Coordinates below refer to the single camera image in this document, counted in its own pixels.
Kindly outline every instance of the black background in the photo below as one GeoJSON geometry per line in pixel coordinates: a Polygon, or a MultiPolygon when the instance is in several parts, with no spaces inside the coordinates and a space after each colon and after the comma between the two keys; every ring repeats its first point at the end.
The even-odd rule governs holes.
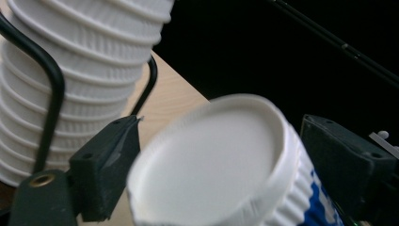
{"type": "MultiPolygon", "coordinates": [[[[399,74],[397,1],[287,3],[399,74]]],[[[399,145],[399,90],[265,0],[176,1],[153,50],[208,99],[259,94],[298,132],[312,114],[399,145]]]]}

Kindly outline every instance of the white paper cup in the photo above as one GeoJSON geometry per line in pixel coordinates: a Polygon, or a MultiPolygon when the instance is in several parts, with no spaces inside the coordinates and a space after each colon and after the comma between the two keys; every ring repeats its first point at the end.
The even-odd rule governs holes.
{"type": "Polygon", "coordinates": [[[159,42],[158,39],[138,43],[110,36],[75,21],[62,11],[56,11],[43,4],[42,1],[8,0],[8,4],[21,21],[43,37],[70,48],[75,53],[102,61],[120,65],[146,62],[152,47],[159,42]]]}
{"type": "MultiPolygon", "coordinates": [[[[1,122],[0,122],[0,139],[7,147],[9,147],[15,153],[29,158],[36,158],[36,153],[38,152],[39,145],[26,141],[21,137],[14,135],[1,122]]],[[[65,150],[58,148],[50,148],[47,160],[52,162],[66,162],[77,151],[78,149],[65,150]]]]}
{"type": "MultiPolygon", "coordinates": [[[[93,80],[94,83],[118,85],[123,82],[130,83],[136,81],[142,74],[141,62],[125,67],[81,56],[44,39],[15,16],[9,18],[9,21],[49,53],[67,78],[69,76],[81,77],[90,81],[93,80]]],[[[10,62],[21,71],[30,72],[27,73],[29,77],[50,86],[47,76],[43,78],[44,70],[39,64],[7,40],[3,42],[2,55],[5,63],[10,62]]]]}
{"type": "Polygon", "coordinates": [[[252,94],[214,99],[170,124],[127,178],[136,226],[342,225],[320,189],[291,124],[252,94]]]}
{"type": "Polygon", "coordinates": [[[161,40],[164,21],[143,17],[140,13],[112,4],[112,1],[47,0],[43,3],[80,24],[118,39],[152,44],[161,40]]]}
{"type": "Polygon", "coordinates": [[[18,187],[20,182],[26,179],[29,175],[29,173],[9,166],[6,162],[0,159],[0,181],[2,181],[4,184],[18,187]]]}
{"type": "MultiPolygon", "coordinates": [[[[3,64],[6,68],[4,76],[7,82],[30,102],[36,102],[43,107],[47,106],[52,90],[47,74],[43,69],[39,69],[39,65],[35,65],[35,62],[29,62],[33,59],[21,51],[12,54],[9,51],[9,42],[6,42],[3,47],[3,64]]],[[[65,98],[67,100],[91,99],[94,102],[115,102],[128,98],[135,90],[136,81],[140,77],[141,70],[137,71],[137,74],[132,74],[131,80],[123,79],[121,81],[92,79],[88,76],[65,73],[65,98]]]]}
{"type": "MultiPolygon", "coordinates": [[[[50,101],[49,96],[42,95],[41,99],[37,99],[33,95],[22,96],[17,93],[17,89],[13,89],[8,81],[2,77],[0,80],[2,84],[2,92],[5,96],[9,96],[12,101],[6,103],[8,106],[19,107],[23,110],[14,110],[17,114],[23,114],[27,112],[30,116],[35,117],[35,124],[41,126],[44,123],[44,119],[47,115],[47,108],[50,101]]],[[[83,98],[66,98],[61,107],[60,117],[61,118],[81,118],[88,119],[88,121],[93,121],[95,119],[109,118],[109,116],[120,115],[122,110],[127,104],[127,97],[123,97],[120,100],[90,100],[83,98]]]]}
{"type": "MultiPolygon", "coordinates": [[[[36,162],[36,159],[34,158],[30,158],[14,152],[9,147],[7,147],[1,140],[0,158],[16,170],[20,170],[29,174],[33,171],[36,162]]],[[[58,169],[66,171],[70,168],[70,164],[68,160],[63,162],[46,161],[45,168],[47,170],[58,169]]]]}
{"type": "MultiPolygon", "coordinates": [[[[0,96],[4,105],[19,118],[38,127],[43,127],[47,116],[47,110],[32,106],[32,104],[18,96],[18,94],[10,89],[4,82],[0,84],[0,96]]],[[[120,118],[120,115],[121,113],[119,111],[111,112],[111,114],[100,117],[68,116],[61,113],[58,117],[56,130],[58,132],[77,134],[99,132],[108,123],[120,118]]]]}
{"type": "MultiPolygon", "coordinates": [[[[21,137],[26,141],[38,144],[42,136],[43,129],[37,125],[31,124],[14,114],[0,99],[0,121],[15,136],[21,137]]],[[[77,150],[86,144],[97,131],[90,133],[64,133],[55,130],[51,148],[77,150]]]]}

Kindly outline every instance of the black metal bar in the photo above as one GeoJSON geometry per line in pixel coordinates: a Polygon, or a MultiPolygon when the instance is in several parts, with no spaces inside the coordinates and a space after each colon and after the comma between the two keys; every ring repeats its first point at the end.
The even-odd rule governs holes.
{"type": "Polygon", "coordinates": [[[150,96],[150,93],[155,86],[157,77],[158,77],[158,68],[156,65],[156,61],[151,56],[151,59],[148,62],[148,65],[150,67],[150,78],[149,81],[147,82],[147,86],[144,88],[143,92],[141,93],[140,98],[136,102],[135,107],[132,110],[132,113],[130,115],[137,115],[138,112],[140,111],[141,107],[144,105],[148,97],[150,96]]]}
{"type": "Polygon", "coordinates": [[[359,50],[350,46],[344,40],[341,40],[321,25],[317,24],[301,12],[297,11],[295,8],[288,5],[282,0],[267,0],[270,4],[293,18],[298,23],[306,26],[314,34],[318,35],[322,39],[326,40],[334,47],[341,49],[347,56],[357,61],[360,65],[364,66],[371,72],[375,73],[377,76],[388,82],[390,85],[399,89],[399,76],[395,73],[390,72],[386,68],[382,67],[359,50]]]}
{"type": "Polygon", "coordinates": [[[46,120],[40,139],[40,146],[36,156],[36,162],[32,173],[44,170],[47,155],[56,129],[59,112],[64,101],[65,81],[61,69],[56,61],[39,45],[29,39],[26,35],[14,27],[7,18],[0,12],[0,32],[3,37],[24,51],[46,72],[52,87],[46,120]]]}

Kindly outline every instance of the metal hole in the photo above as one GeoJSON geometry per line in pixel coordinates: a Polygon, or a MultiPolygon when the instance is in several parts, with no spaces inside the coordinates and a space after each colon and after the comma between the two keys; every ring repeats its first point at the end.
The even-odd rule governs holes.
{"type": "Polygon", "coordinates": [[[32,179],[29,184],[33,187],[46,186],[54,181],[55,178],[56,176],[54,174],[44,174],[32,179]]]}

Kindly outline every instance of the paper cup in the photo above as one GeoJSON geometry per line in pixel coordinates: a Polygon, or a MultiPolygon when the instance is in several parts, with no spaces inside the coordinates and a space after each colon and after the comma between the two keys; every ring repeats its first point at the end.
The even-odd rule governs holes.
{"type": "MultiPolygon", "coordinates": [[[[19,153],[14,152],[3,144],[0,141],[0,157],[4,162],[7,162],[11,167],[15,168],[16,170],[20,170],[26,173],[31,173],[33,171],[33,167],[35,165],[36,159],[26,157],[19,153]]],[[[48,169],[59,169],[59,170],[68,170],[70,168],[69,161],[64,162],[51,162],[46,161],[46,167],[48,169]]]]}
{"type": "MultiPolygon", "coordinates": [[[[41,86],[39,83],[29,84],[6,69],[3,72],[4,79],[2,81],[5,83],[5,89],[12,89],[11,92],[15,94],[15,97],[22,99],[21,101],[32,109],[37,109],[37,111],[46,114],[52,95],[50,88],[41,86]]],[[[60,114],[79,117],[101,117],[112,113],[117,114],[126,107],[128,97],[128,95],[124,95],[112,100],[66,95],[60,114]]]]}
{"type": "Polygon", "coordinates": [[[17,187],[20,182],[26,179],[30,174],[9,166],[0,159],[0,181],[6,185],[17,187]]]}
{"type": "MultiPolygon", "coordinates": [[[[8,41],[4,42],[2,49],[4,76],[8,83],[15,87],[22,96],[35,97],[48,105],[51,96],[51,85],[44,69],[40,68],[31,57],[19,51],[8,41]]],[[[92,99],[117,101],[127,98],[135,89],[136,81],[142,72],[137,70],[136,74],[131,74],[130,80],[127,79],[94,79],[94,76],[84,76],[71,73],[63,73],[65,79],[66,99],[92,99]]]]}
{"type": "MultiPolygon", "coordinates": [[[[0,122],[0,139],[9,147],[12,151],[18,155],[22,155],[28,158],[36,158],[39,145],[37,143],[32,143],[28,140],[18,137],[7,129],[2,122],[0,122]]],[[[71,156],[76,153],[79,149],[60,149],[57,147],[51,147],[49,155],[47,156],[47,161],[66,163],[69,161],[71,156]]]]}
{"type": "MultiPolygon", "coordinates": [[[[38,144],[42,136],[43,129],[31,124],[14,114],[0,98],[0,121],[7,129],[16,136],[24,140],[38,144]]],[[[91,133],[62,133],[55,130],[51,147],[60,149],[79,149],[86,144],[98,132],[91,133]]]]}
{"type": "Polygon", "coordinates": [[[120,65],[132,65],[137,61],[145,63],[151,57],[152,47],[160,40],[138,43],[112,37],[75,21],[63,11],[48,7],[43,1],[8,0],[8,4],[21,21],[43,37],[75,53],[105,62],[120,65]]]}
{"type": "MultiPolygon", "coordinates": [[[[45,103],[41,103],[42,105],[32,103],[32,101],[35,100],[26,100],[30,98],[30,96],[21,96],[16,90],[9,86],[4,77],[1,77],[0,81],[2,82],[1,92],[6,105],[15,113],[21,114],[20,116],[27,121],[42,126],[48,112],[45,103]]],[[[65,99],[61,107],[60,119],[87,119],[87,122],[108,119],[111,116],[119,116],[127,105],[127,101],[127,97],[113,102],[109,100],[94,101],[83,98],[65,99]]]]}
{"type": "Polygon", "coordinates": [[[161,40],[164,21],[143,17],[111,1],[47,0],[44,4],[69,15],[80,24],[87,24],[118,39],[151,44],[161,40]]]}
{"type": "Polygon", "coordinates": [[[127,190],[136,226],[343,225],[291,124],[252,94],[170,124],[136,158],[127,190]]]}
{"type": "MultiPolygon", "coordinates": [[[[32,105],[8,87],[8,84],[4,81],[0,83],[0,96],[4,105],[15,115],[28,123],[42,128],[47,116],[46,109],[32,105]]],[[[85,117],[78,115],[70,116],[61,112],[56,130],[62,133],[95,133],[102,130],[111,121],[118,119],[120,115],[121,111],[111,112],[111,114],[97,117],[90,115],[85,117]]]]}
{"type": "MultiPolygon", "coordinates": [[[[54,58],[64,76],[66,76],[66,79],[68,79],[68,76],[71,76],[94,80],[93,82],[102,84],[120,84],[121,82],[129,83],[137,80],[142,74],[141,62],[130,67],[122,67],[120,65],[105,63],[95,58],[82,56],[45,39],[15,16],[10,17],[9,21],[54,58]]],[[[35,60],[7,40],[4,41],[3,45],[2,55],[5,63],[7,61],[12,62],[13,66],[21,71],[31,72],[27,75],[35,81],[50,86],[47,76],[43,77],[43,68],[35,60]]]]}

